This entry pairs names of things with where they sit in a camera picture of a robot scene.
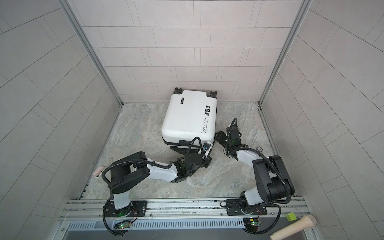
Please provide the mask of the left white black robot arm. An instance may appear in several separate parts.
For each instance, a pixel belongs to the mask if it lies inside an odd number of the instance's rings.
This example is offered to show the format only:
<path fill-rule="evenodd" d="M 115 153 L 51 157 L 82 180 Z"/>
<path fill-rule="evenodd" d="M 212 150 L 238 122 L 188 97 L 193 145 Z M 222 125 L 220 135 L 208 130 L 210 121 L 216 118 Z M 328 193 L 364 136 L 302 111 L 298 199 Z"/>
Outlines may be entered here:
<path fill-rule="evenodd" d="M 168 165 L 148 159 L 144 152 L 112 163 L 102 172 L 102 179 L 108 185 L 114 208 L 120 210 L 130 206 L 130 190 L 145 179 L 179 183 L 200 168 L 207 168 L 212 160 L 212 148 L 212 145 L 204 144 L 199 150 L 187 149 L 184 156 Z"/>

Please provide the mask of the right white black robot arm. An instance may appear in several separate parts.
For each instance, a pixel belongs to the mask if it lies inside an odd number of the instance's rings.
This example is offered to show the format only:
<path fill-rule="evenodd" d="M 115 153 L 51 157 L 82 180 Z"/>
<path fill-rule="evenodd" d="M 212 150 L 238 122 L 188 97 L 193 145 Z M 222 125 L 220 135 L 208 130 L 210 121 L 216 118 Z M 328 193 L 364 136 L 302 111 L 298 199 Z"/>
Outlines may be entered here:
<path fill-rule="evenodd" d="M 266 157 L 261 151 L 243 144 L 235 125 L 228 127 L 226 132 L 216 133 L 215 141 L 223 146 L 228 157 L 246 163 L 254 170 L 256 187 L 242 192 L 239 198 L 243 212 L 248 214 L 257 207 L 272 207 L 291 201 L 295 189 L 280 156 Z"/>

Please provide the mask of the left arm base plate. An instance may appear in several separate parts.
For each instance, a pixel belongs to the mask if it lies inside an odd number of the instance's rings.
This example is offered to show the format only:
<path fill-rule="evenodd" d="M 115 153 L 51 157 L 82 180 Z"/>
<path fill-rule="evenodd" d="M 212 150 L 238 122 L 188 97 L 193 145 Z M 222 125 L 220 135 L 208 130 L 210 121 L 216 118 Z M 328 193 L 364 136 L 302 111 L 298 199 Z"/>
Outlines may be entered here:
<path fill-rule="evenodd" d="M 133 201 L 128 207 L 117 210 L 113 200 L 104 206 L 103 216 L 107 218 L 133 218 L 144 217 L 146 213 L 147 201 Z"/>

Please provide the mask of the black white suitcase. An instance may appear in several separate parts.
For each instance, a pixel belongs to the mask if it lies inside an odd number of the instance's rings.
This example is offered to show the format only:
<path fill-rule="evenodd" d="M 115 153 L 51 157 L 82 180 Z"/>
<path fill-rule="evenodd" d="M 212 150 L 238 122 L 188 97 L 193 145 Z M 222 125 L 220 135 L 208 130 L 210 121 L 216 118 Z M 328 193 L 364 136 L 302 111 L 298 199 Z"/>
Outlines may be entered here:
<path fill-rule="evenodd" d="M 185 155 L 195 137 L 202 145 L 214 143 L 217 92 L 175 88 L 162 125 L 162 138 L 175 152 Z"/>

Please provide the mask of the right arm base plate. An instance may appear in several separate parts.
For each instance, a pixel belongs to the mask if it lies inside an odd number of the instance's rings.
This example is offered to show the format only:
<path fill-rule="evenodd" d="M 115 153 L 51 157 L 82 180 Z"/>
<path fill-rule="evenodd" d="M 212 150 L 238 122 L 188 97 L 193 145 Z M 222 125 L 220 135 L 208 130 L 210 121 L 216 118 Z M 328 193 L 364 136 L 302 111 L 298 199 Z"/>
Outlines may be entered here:
<path fill-rule="evenodd" d="M 267 209 L 260 204 L 249 205 L 245 199 L 227 199 L 223 207 L 226 208 L 228 216 L 246 216 L 268 214 Z"/>

